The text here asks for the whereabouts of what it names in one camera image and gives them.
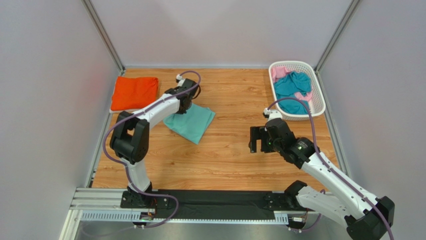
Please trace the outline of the mint green t-shirt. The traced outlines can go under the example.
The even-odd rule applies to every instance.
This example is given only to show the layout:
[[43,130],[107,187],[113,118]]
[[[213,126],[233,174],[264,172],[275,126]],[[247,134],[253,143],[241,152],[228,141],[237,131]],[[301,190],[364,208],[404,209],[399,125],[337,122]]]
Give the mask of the mint green t-shirt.
[[163,123],[173,132],[198,145],[216,113],[208,107],[192,104],[184,114],[171,114]]

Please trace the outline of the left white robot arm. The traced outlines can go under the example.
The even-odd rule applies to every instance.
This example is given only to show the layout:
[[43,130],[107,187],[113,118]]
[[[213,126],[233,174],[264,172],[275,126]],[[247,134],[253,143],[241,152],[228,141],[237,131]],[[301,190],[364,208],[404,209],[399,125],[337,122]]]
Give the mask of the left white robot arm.
[[128,180],[124,201],[129,204],[144,208],[155,198],[145,165],[151,129],[172,114],[185,114],[200,87],[199,81],[181,76],[176,82],[176,87],[165,91],[147,107],[133,113],[121,112],[113,126],[109,147],[124,166]]

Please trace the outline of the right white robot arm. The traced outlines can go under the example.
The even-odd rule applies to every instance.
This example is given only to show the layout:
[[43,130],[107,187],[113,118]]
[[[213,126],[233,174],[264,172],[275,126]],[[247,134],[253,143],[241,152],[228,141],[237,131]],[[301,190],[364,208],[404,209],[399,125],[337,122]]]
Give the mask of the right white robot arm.
[[264,126],[250,127],[251,153],[257,151],[257,141],[261,141],[261,152],[280,154],[333,193],[327,196],[297,180],[284,191],[293,204],[335,221],[353,240],[380,240],[391,233],[395,203],[387,196],[378,198],[344,175],[313,141],[295,137],[284,120],[274,118]]

